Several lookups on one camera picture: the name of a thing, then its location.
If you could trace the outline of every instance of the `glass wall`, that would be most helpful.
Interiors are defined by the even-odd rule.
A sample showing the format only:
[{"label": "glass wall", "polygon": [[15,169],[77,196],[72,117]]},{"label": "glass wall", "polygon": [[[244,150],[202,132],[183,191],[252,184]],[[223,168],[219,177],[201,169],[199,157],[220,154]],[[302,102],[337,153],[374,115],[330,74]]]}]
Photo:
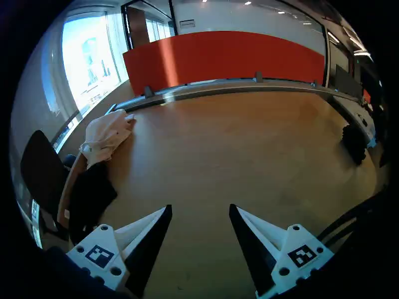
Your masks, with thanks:
[{"label": "glass wall", "polygon": [[168,1],[136,1],[122,6],[130,49],[175,35]]}]

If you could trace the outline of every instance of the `chair backrest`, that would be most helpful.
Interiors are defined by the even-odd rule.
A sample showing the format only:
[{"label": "chair backrest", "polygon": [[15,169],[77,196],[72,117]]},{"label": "chair backrest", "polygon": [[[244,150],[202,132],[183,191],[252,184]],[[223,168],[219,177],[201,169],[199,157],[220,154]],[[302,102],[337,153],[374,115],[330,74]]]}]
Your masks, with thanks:
[{"label": "chair backrest", "polygon": [[68,170],[42,131],[30,137],[20,168],[30,195],[55,219]]}]

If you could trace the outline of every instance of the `wooden desk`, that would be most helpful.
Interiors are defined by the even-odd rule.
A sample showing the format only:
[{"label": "wooden desk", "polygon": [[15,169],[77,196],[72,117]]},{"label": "wooden desk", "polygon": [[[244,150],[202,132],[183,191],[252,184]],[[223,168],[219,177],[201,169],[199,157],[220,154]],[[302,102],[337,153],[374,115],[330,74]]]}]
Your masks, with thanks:
[{"label": "wooden desk", "polygon": [[230,203],[318,234],[374,192],[370,157],[355,167],[340,145],[345,120],[315,94],[208,96],[135,118],[108,162],[118,197],[101,222],[116,229],[172,205],[145,298],[254,298]]}]

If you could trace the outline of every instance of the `window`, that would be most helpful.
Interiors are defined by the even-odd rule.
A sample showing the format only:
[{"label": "window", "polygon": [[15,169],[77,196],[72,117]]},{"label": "window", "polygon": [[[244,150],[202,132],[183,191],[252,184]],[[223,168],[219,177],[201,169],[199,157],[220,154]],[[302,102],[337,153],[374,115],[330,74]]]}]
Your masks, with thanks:
[{"label": "window", "polygon": [[171,29],[167,23],[146,19],[148,38],[150,42],[171,37]]},{"label": "window", "polygon": [[81,114],[121,82],[110,46],[106,13],[65,23],[62,55],[69,88]]}]

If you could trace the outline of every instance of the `screw hole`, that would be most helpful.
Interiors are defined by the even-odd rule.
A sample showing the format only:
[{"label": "screw hole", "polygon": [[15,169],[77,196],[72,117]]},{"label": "screw hole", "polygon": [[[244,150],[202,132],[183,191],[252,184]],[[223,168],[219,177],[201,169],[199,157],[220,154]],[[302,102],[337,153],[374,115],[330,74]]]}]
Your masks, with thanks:
[{"label": "screw hole", "polygon": [[90,275],[90,270],[87,269],[86,267],[83,267],[82,270],[83,270],[84,273]]},{"label": "screw hole", "polygon": [[286,267],[281,268],[280,271],[279,271],[279,274],[281,276],[287,276],[289,273],[290,273],[290,270],[288,268],[286,268]]},{"label": "screw hole", "polygon": [[122,273],[122,271],[121,271],[121,269],[119,269],[118,267],[112,267],[112,268],[111,268],[111,274],[112,274],[112,275],[118,276],[118,275],[120,275],[121,273]]},{"label": "screw hole", "polygon": [[301,285],[301,284],[303,284],[305,282],[305,279],[303,278],[303,277],[300,277],[300,278],[298,278],[297,280],[296,280],[296,284],[297,285]]},{"label": "screw hole", "polygon": [[94,278],[94,280],[97,281],[97,282],[99,282],[99,283],[101,283],[102,285],[105,283],[105,281],[104,281],[101,277],[99,277],[99,276],[96,276],[96,277]]}]

